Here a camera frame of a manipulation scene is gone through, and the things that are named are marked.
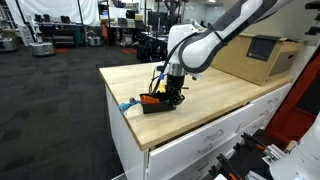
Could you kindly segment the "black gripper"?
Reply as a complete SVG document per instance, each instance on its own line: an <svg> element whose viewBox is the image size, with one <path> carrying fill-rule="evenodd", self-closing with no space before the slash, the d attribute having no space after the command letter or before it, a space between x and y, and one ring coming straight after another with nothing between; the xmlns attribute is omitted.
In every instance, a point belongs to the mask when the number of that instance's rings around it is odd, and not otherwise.
<svg viewBox="0 0 320 180"><path fill-rule="evenodd" d="M181 105L185 100L185 96L181 93L183 84L183 76L167 76L166 92L168 93L167 102L169 104Z"/></svg>

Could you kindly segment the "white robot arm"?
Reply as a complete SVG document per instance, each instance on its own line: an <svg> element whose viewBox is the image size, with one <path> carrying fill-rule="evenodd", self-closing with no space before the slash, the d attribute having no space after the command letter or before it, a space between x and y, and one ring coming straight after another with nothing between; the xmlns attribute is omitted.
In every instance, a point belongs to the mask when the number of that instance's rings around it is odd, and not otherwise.
<svg viewBox="0 0 320 180"><path fill-rule="evenodd" d="M195 75L205 71L215 55L237 35L252 24L272 16L292 1L237 0L205 30L197 29L192 23L172 26L164 65L164 68L168 69L168 102L177 106L184 101L185 96L181 89L186 74Z"/></svg>

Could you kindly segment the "white round mobile robot base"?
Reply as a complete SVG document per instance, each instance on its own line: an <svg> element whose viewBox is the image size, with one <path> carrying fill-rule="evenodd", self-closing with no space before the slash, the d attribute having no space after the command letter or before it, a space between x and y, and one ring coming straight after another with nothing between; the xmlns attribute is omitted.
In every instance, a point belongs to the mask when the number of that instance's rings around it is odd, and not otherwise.
<svg viewBox="0 0 320 180"><path fill-rule="evenodd" d="M35 40L29 44L32 50L32 55L35 57L54 56L55 51L53 44L50 42L44 42L42 40L42 32L40 31L38 23L33 19L31 15L27 15L26 18L31 26L33 37L35 38Z"/></svg>

